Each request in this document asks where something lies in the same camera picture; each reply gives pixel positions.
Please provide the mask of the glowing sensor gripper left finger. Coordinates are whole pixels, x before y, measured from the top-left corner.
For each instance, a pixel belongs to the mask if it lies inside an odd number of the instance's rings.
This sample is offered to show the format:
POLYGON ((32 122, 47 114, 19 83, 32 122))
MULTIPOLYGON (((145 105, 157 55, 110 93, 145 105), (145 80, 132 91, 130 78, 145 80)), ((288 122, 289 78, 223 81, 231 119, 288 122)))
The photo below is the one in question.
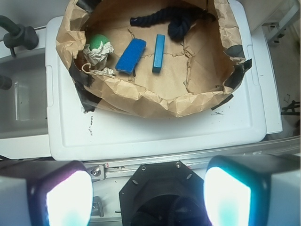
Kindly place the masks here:
POLYGON ((80 161, 1 161, 2 226, 86 226, 92 178, 80 161))

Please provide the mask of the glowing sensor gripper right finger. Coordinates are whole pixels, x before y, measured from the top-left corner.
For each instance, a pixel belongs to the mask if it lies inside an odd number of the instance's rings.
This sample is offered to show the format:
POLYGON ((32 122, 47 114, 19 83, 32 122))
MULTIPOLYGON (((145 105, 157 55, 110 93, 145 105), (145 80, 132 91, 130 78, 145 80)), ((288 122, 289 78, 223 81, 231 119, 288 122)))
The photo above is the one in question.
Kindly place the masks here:
POLYGON ((204 178, 204 201, 214 226, 299 226, 301 158, 215 156, 204 178))

